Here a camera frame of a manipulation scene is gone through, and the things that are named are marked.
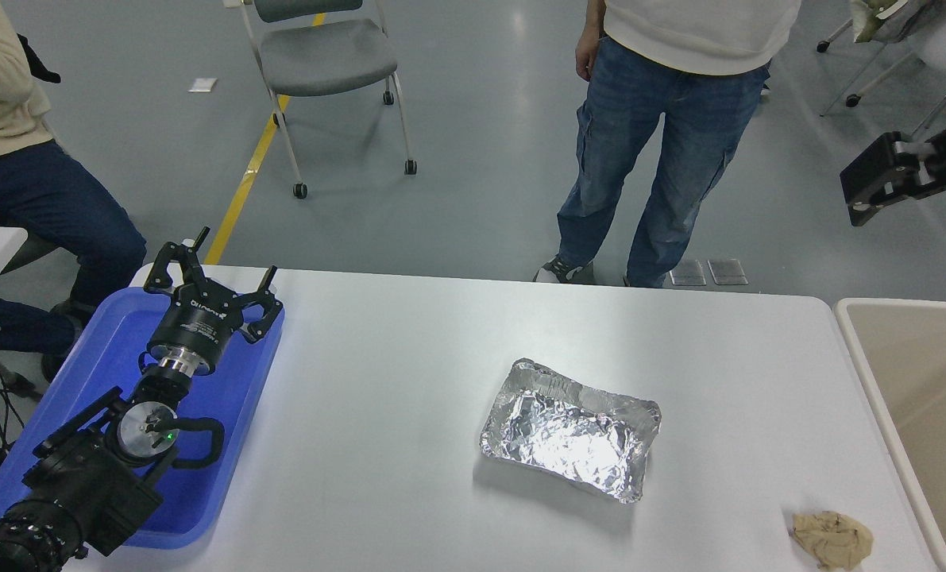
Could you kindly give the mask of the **standing person's hand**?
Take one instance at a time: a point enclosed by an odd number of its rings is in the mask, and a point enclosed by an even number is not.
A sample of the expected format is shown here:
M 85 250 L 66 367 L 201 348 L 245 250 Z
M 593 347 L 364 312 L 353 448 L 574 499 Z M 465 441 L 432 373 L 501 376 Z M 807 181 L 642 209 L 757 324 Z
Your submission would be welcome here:
M 597 29 L 584 29 L 579 37 L 574 50 L 575 71 L 584 81 L 592 79 L 602 37 L 602 33 Z

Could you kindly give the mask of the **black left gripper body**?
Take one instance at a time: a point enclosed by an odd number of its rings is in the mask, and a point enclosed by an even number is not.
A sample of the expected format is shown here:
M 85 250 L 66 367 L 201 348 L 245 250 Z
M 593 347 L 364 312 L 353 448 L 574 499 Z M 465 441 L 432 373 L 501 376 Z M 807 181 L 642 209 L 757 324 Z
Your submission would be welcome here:
M 157 361 L 182 348 L 198 358 L 197 373 L 212 373 L 234 330 L 243 325 L 237 293 L 225 286 L 179 286 L 147 343 Z

